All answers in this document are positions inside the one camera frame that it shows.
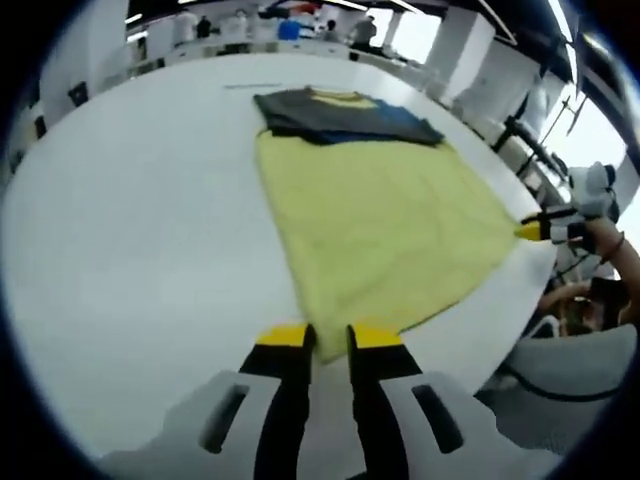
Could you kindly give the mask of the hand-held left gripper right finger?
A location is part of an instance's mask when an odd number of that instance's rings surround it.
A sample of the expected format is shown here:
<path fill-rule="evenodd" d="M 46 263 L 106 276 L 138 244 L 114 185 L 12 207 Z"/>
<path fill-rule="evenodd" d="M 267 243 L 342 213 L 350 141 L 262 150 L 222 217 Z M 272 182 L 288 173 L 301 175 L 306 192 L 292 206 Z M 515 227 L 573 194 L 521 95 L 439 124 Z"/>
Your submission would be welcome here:
<path fill-rule="evenodd" d="M 347 328 L 353 416 L 370 479 L 542 479 L 548 453 L 502 435 L 494 413 L 449 376 L 423 372 L 402 339 Z"/>

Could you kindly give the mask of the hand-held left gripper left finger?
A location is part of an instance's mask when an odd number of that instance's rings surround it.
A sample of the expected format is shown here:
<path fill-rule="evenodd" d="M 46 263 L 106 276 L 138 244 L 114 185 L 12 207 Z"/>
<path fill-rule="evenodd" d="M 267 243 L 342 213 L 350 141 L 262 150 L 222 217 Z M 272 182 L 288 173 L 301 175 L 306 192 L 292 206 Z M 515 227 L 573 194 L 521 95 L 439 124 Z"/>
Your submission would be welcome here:
<path fill-rule="evenodd" d="M 237 371 L 225 370 L 165 416 L 142 447 L 99 462 L 111 479 L 293 479 L 316 342 L 309 324 L 259 336 Z"/>

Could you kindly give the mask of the person's right hand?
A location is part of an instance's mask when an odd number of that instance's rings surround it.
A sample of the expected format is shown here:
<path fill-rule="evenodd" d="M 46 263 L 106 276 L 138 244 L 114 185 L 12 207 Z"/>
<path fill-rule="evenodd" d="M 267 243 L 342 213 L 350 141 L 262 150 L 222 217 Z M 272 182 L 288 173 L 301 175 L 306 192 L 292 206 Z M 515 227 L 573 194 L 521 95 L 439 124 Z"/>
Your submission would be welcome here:
<path fill-rule="evenodd" d="M 606 217 L 588 220 L 585 227 L 593 239 L 596 254 L 600 257 L 608 256 L 624 238 L 615 223 Z"/>

